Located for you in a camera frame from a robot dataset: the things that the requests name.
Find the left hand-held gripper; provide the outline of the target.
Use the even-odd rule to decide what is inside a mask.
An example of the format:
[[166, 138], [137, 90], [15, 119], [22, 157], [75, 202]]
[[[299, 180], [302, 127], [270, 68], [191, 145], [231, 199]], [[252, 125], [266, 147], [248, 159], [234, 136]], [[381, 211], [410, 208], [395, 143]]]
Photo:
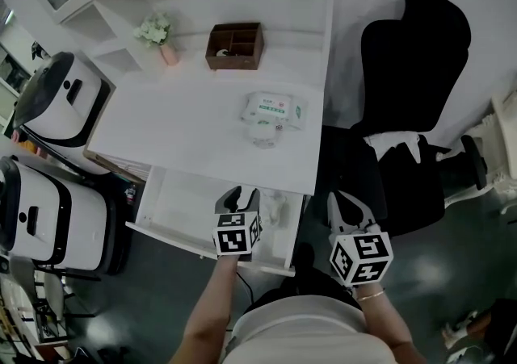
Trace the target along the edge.
[[212, 238], [216, 254], [239, 256], [240, 261], [252, 261], [252, 252], [262, 234], [260, 220], [260, 191], [255, 188], [244, 208], [238, 206], [241, 186], [225, 192], [215, 204], [216, 227]]

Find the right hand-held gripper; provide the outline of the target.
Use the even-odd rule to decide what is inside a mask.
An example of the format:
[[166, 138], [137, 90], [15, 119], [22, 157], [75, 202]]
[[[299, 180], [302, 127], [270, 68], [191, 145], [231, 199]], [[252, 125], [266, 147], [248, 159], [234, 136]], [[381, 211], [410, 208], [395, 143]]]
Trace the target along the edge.
[[379, 282], [393, 261], [387, 232], [377, 224], [372, 210], [346, 192], [327, 199], [331, 229], [330, 264], [347, 287]]

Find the white tissue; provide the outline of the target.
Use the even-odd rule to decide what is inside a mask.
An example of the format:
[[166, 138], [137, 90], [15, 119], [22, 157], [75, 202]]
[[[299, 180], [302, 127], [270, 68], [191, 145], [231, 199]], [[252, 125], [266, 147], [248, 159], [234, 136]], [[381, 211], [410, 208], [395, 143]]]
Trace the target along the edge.
[[277, 190], [260, 190], [260, 217], [265, 228], [280, 224], [281, 211], [287, 202], [287, 196]]

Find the white desk drawer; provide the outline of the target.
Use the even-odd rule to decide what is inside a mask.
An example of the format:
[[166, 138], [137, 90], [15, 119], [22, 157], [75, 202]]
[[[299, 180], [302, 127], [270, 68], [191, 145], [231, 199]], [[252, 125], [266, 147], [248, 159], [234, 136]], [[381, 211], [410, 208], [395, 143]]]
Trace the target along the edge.
[[[212, 230], [216, 225], [216, 201], [236, 186], [215, 178], [185, 174], [159, 166], [151, 168], [132, 230], [200, 257], [217, 259]], [[254, 247], [252, 261], [240, 266], [264, 273], [292, 277], [292, 255], [305, 196], [281, 191], [287, 202], [280, 224], [265, 228]]]

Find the person's left forearm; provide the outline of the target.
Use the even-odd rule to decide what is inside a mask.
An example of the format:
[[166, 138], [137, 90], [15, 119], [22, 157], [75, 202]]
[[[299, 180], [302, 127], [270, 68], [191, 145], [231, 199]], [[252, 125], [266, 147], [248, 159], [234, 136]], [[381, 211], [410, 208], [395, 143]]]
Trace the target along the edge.
[[237, 277], [237, 256], [222, 256], [190, 314], [168, 364], [217, 364], [223, 348]]

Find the person's right forearm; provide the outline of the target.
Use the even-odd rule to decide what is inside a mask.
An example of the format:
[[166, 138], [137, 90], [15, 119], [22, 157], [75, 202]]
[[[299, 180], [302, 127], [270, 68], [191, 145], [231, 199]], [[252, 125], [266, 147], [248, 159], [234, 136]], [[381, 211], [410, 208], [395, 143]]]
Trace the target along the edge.
[[427, 364], [427, 360], [414, 346], [406, 322], [378, 282], [356, 287], [355, 295], [368, 332], [380, 338], [392, 350], [398, 364]]

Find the clear round jar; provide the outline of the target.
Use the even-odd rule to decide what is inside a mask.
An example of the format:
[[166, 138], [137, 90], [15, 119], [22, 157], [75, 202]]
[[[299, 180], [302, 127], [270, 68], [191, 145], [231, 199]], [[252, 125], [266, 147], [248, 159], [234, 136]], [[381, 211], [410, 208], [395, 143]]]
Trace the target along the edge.
[[280, 136], [276, 124], [260, 119], [250, 124], [247, 131], [248, 140], [260, 149], [274, 148]]

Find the person's black trousers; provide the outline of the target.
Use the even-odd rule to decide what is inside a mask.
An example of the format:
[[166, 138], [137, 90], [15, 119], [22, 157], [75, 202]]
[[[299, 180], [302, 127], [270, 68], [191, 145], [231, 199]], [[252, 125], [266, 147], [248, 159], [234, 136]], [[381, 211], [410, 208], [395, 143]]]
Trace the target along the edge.
[[359, 303], [354, 299], [351, 292], [328, 274], [313, 266], [314, 259], [313, 246], [308, 243], [299, 244], [292, 259], [292, 265], [296, 270], [295, 276], [285, 278], [278, 288], [269, 290], [262, 295], [246, 309], [246, 313], [268, 303], [298, 295], [324, 296], [361, 310]]

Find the white desk with shelf hutch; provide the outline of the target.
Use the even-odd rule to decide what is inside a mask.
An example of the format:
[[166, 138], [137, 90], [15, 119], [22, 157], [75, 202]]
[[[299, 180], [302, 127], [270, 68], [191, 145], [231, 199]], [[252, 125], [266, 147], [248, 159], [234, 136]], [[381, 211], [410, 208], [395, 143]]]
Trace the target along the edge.
[[[333, 0], [5, 0], [50, 53], [83, 55], [113, 83], [90, 147], [93, 152], [184, 173], [310, 195], [316, 183]], [[179, 63], [133, 36], [163, 13]], [[210, 31], [261, 23], [257, 70], [211, 70]], [[256, 91], [308, 103], [305, 129], [277, 130], [260, 149], [241, 120]]]

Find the white wet wipes packet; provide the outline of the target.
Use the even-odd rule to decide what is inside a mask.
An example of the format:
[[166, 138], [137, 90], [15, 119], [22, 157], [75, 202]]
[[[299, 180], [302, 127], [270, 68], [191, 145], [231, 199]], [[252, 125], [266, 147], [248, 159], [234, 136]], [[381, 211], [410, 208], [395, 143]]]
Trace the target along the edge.
[[246, 123], [267, 121], [279, 126], [280, 130], [305, 129], [308, 103], [301, 97], [256, 91], [248, 94], [246, 101], [241, 113], [241, 120]]

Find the person's white shirt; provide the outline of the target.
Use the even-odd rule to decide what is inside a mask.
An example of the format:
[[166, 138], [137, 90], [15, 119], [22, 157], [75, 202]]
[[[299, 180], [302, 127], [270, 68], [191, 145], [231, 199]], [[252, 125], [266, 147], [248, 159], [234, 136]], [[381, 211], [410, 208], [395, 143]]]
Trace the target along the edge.
[[318, 295], [287, 297], [245, 313], [221, 364], [397, 364], [367, 331], [364, 314]]

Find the brown wooden board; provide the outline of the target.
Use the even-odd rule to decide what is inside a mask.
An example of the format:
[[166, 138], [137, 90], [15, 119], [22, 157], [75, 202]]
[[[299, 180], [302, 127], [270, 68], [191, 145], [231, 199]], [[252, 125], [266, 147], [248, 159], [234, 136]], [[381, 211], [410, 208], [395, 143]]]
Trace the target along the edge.
[[112, 173], [129, 182], [142, 184], [147, 181], [151, 171], [151, 165], [93, 152], [87, 147], [82, 150], [82, 155], [85, 159], [83, 169], [90, 174]]

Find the brown wooden organizer box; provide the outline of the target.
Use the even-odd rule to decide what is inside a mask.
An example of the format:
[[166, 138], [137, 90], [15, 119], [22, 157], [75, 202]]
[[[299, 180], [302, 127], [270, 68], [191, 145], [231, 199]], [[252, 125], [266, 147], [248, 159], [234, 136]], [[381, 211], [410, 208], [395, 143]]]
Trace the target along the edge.
[[210, 31], [205, 60], [211, 70], [257, 70], [265, 41], [261, 23], [223, 23]]

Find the black office chair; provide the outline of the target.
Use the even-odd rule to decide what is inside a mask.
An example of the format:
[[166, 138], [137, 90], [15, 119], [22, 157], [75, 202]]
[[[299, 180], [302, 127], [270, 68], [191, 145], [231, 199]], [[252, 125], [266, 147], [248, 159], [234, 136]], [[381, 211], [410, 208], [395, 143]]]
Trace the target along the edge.
[[382, 231], [400, 236], [439, 221], [447, 197], [485, 178], [469, 137], [458, 151], [426, 138], [467, 64], [469, 22], [448, 0], [404, 3], [401, 18], [374, 21], [362, 33], [362, 119], [322, 129], [314, 198], [329, 229], [330, 192], [353, 195]]

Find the white ornate vanity table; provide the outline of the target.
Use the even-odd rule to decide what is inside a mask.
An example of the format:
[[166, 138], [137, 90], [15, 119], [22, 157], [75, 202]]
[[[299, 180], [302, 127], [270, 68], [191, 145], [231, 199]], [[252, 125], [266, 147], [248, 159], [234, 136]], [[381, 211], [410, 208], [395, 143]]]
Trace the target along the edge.
[[502, 215], [517, 206], [517, 89], [506, 98], [495, 95], [491, 104], [492, 112], [464, 133], [473, 141], [485, 163], [486, 167], [481, 170], [485, 178], [480, 186], [469, 186], [447, 197], [446, 207], [492, 190], [503, 203]]

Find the pink vase with white flowers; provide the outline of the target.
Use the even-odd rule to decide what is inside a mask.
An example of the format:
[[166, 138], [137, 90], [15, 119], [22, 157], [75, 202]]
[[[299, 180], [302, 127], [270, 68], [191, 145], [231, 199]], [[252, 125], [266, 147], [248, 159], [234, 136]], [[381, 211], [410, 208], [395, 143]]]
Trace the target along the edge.
[[162, 58], [169, 66], [179, 63], [175, 48], [170, 43], [171, 22], [163, 13], [154, 13], [144, 18], [143, 22], [133, 29], [133, 36], [143, 41], [147, 47], [157, 46]]

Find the white robot with black lid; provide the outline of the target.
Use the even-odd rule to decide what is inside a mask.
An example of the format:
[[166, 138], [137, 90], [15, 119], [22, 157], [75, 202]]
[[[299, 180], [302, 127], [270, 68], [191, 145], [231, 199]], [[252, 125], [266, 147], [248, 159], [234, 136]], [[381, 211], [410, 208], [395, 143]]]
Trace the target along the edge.
[[128, 247], [121, 199], [0, 158], [0, 249], [36, 266], [117, 274]]
[[84, 151], [110, 94], [110, 85], [73, 53], [59, 52], [26, 84], [15, 105], [13, 127], [76, 172], [107, 174]]

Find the grey stool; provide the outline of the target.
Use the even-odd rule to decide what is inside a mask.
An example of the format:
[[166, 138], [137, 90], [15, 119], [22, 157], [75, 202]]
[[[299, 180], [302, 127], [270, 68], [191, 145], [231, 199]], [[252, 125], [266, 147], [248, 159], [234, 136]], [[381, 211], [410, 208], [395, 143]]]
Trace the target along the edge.
[[[76, 294], [66, 286], [66, 282], [59, 274], [40, 270], [38, 270], [38, 273], [40, 273], [43, 281], [35, 280], [35, 285], [43, 287], [45, 303], [50, 309], [50, 314], [56, 318], [56, 321], [62, 322], [69, 317], [95, 318], [95, 314], [90, 312]], [[68, 308], [67, 302], [70, 299], [75, 299], [76, 304], [82, 308], [81, 312], [72, 312]]]

